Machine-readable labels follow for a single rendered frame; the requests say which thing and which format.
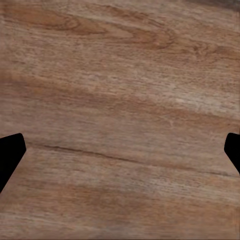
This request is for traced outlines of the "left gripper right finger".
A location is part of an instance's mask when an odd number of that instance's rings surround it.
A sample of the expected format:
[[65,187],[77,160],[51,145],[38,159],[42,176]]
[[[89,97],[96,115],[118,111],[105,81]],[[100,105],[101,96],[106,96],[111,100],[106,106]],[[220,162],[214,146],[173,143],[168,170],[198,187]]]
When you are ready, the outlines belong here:
[[224,151],[240,173],[240,135],[229,133],[227,135]]

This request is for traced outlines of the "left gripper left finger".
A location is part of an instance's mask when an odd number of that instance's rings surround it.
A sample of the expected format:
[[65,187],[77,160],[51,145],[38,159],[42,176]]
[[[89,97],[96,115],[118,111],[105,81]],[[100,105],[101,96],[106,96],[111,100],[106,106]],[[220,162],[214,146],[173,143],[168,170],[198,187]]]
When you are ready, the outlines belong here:
[[0,193],[26,152],[22,133],[0,138]]

